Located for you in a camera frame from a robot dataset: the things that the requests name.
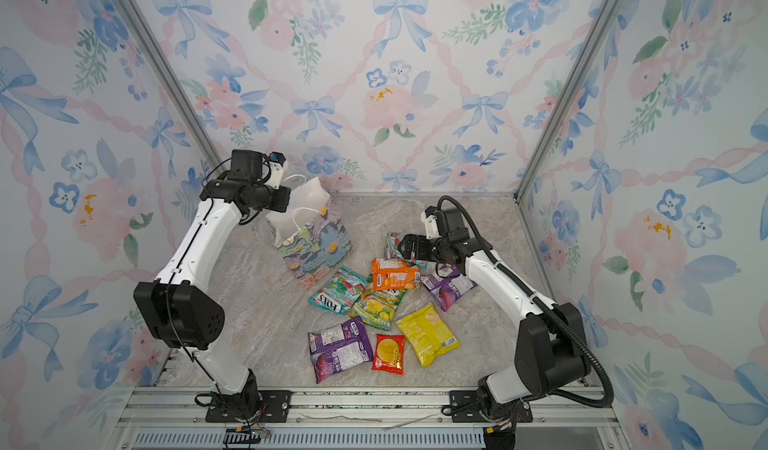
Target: floral wallpaper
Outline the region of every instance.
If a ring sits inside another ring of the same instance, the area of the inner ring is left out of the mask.
[[[208,171],[110,0],[0,0],[0,448],[102,448]]]
[[[600,9],[136,1],[222,157],[278,150],[333,192],[516,189]],[[594,124],[583,112],[577,122]]]
[[[765,4],[626,0],[524,195],[634,450],[768,448]]]

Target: black mounting plate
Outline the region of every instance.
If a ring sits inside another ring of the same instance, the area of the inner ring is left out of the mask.
[[[259,418],[259,423],[285,423],[290,410],[291,390],[259,390],[266,407]],[[234,415],[227,414],[222,408],[209,408],[205,416],[208,423],[242,423]]]
[[[451,405],[444,407],[444,409],[448,408],[451,411],[475,403],[478,400],[477,392],[475,390],[453,390],[448,392],[448,396],[451,399]],[[480,413],[480,407],[478,405],[474,405],[455,414],[451,419],[454,423],[488,423],[488,420],[486,420]],[[530,423],[532,421],[533,414],[531,413],[531,407],[528,406],[528,408],[524,408],[518,406],[518,422]]]

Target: white bag handle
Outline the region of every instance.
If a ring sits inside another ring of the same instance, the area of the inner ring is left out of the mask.
[[[291,219],[293,220],[293,224],[296,225],[296,231],[301,230],[301,227],[296,223],[296,211],[297,210],[312,210],[313,212],[320,213],[320,210],[315,210],[313,208],[309,208],[308,206],[300,206],[299,208],[294,209]]]
[[[303,183],[302,185],[304,185],[304,184],[305,184],[305,183],[308,181],[308,180],[306,179],[306,176],[305,176],[305,175],[302,175],[302,174],[293,174],[293,175],[291,175],[291,176],[286,176],[285,178],[283,178],[283,182],[284,182],[284,181],[286,181],[286,180],[290,180],[290,179],[292,179],[294,176],[301,176],[301,177],[304,179],[304,183]]]

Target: gray marble surface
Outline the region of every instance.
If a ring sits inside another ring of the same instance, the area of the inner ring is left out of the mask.
[[[371,260],[383,256],[389,232],[423,234],[419,215],[437,198],[425,196],[334,196],[352,251],[341,262],[361,275],[370,273]],[[471,196],[459,201],[472,215],[483,236],[533,288],[542,288],[511,197]],[[296,282],[274,248],[274,231],[264,218],[238,226],[224,244],[210,279],[210,295],[226,311],[222,337],[254,370],[260,386],[314,386],[306,334],[349,319],[310,305],[307,299],[322,286],[305,290]],[[408,292],[396,319],[432,302],[422,287]],[[437,311],[462,346],[422,368],[406,342],[405,375],[358,365],[327,378],[321,386],[474,386],[477,380],[512,364],[516,334],[512,323],[489,294],[477,287],[448,312]],[[376,334],[399,335],[366,327],[372,346]],[[180,356],[169,386],[207,386],[199,368]]]

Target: red snack package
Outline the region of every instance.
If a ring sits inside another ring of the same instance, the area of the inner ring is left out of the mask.
[[[406,347],[406,338],[402,335],[377,335],[376,356],[373,370],[402,375],[402,354]]]

